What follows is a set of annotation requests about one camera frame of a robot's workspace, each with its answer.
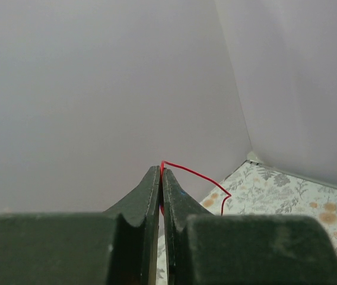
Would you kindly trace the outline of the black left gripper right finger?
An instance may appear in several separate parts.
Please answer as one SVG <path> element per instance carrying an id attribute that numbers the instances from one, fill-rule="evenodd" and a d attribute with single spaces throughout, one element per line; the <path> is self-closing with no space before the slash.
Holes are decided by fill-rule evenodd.
<path id="1" fill-rule="evenodd" d="M 168 284 L 337 284 L 337 255 L 309 216 L 216 216 L 162 172 Z"/>

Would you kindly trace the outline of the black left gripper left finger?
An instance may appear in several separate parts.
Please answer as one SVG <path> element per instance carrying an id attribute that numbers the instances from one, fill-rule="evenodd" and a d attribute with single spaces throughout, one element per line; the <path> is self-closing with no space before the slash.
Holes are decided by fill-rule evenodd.
<path id="1" fill-rule="evenodd" d="M 0 284 L 154 284 L 160 169 L 102 212 L 0 214 Z"/>

